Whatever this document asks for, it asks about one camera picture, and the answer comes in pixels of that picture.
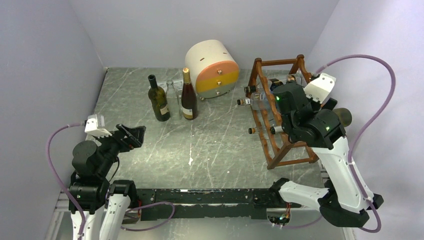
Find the dark green wine bottle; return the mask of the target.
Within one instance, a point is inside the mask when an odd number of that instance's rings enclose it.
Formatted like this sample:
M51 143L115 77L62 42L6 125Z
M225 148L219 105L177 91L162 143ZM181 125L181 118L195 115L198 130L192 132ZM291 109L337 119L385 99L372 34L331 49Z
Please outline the dark green wine bottle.
M148 90L148 98L151 101L152 109L156 119L160 122L165 122L171 117L167 96L164 89L157 84L156 76L150 74L148 76L150 89Z

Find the gold-foil dark wine bottle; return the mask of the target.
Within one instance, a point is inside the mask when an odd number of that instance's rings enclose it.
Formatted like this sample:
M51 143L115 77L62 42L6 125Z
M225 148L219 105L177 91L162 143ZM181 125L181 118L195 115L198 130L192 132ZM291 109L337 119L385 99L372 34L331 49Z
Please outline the gold-foil dark wine bottle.
M181 94L182 115L187 120L194 120L198 116L198 103L194 87L191 82L190 70L182 69L183 88Z

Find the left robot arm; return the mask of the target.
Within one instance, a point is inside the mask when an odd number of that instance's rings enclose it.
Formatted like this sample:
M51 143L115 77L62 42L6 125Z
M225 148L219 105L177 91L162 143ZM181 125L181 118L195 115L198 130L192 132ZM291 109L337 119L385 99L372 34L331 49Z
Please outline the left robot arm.
M140 148L145 126L116 125L108 131L97 125L86 125L85 133L92 140L78 143L73 151L69 207L75 240L115 240L128 208L141 206L132 180L109 182L107 175L120 153Z

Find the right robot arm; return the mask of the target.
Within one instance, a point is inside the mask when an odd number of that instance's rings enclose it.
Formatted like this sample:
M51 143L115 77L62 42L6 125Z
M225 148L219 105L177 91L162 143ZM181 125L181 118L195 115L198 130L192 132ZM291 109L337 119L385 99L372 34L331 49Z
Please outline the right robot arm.
M329 182L324 188L301 185L287 178L274 182L260 206L299 204L313 208L336 227L363 228L368 211L376 211L383 197L373 193L359 174L352 158L345 127L329 97L334 80L324 77L306 86L288 81L264 94L281 116L282 131L291 142L305 142L324 165Z

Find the clear square glass bottle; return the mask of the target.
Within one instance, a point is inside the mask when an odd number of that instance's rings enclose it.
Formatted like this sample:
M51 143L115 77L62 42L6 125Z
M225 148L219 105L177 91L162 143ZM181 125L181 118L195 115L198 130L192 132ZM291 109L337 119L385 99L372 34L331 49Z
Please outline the clear square glass bottle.
M180 120L182 118L181 107L178 93L172 80L166 81L166 99L171 118Z

